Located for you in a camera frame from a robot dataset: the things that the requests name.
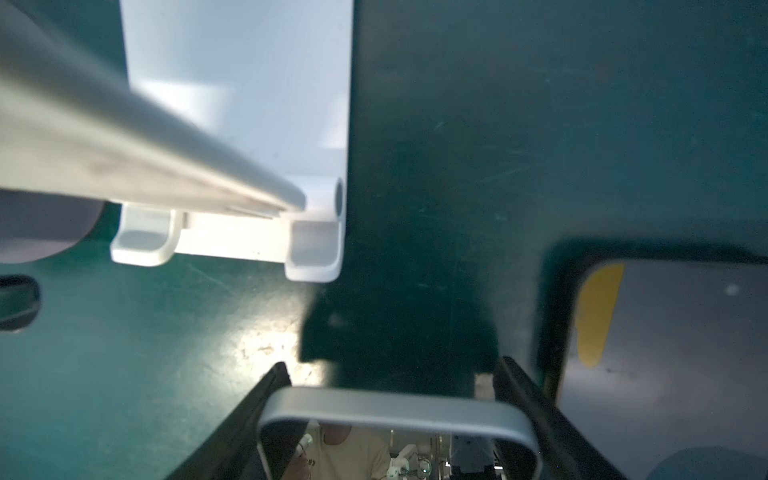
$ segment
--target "silver phone frame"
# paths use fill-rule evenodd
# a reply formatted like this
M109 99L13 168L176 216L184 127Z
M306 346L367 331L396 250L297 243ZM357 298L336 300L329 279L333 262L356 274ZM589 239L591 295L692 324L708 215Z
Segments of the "silver phone frame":
M320 420L388 429L487 436L523 445L534 453L532 480L541 474L538 441L528 417L508 403L406 393L367 392L321 387L284 387L267 400L257 423L259 455L269 480L261 431L287 420Z

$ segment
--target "yellow mark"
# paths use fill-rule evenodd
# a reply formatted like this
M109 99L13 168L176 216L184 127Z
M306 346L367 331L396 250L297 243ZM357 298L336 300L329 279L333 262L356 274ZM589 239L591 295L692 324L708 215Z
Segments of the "yellow mark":
M576 302L576 350L581 363L600 363L619 296L623 263L612 263L592 273L584 282Z

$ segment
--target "green surface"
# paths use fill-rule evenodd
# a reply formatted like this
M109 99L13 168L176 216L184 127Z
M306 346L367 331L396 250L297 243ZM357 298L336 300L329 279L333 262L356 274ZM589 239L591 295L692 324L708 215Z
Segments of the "green surface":
M116 3L30 5L124 64ZM546 289L595 238L765 253L765 18L756 2L357 2L342 276L117 265L114 206L71 250L0 267L42 298L0 336L0 478L158 478L282 359L297 383L452 395L499 353L534 372Z

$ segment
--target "white shirt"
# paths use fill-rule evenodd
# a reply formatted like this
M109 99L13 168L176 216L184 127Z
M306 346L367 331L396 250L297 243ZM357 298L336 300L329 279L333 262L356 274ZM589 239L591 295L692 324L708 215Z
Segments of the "white shirt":
M306 449L310 480L381 480L389 470L389 448L376 434L352 427L346 440L327 445L320 429L307 431L312 444Z

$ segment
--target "person's hand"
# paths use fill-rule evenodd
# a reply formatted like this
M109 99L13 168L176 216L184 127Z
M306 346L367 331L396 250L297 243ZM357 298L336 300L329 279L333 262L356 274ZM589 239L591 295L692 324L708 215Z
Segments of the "person's hand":
M306 455L302 453L292 459L280 480L310 480L310 463Z

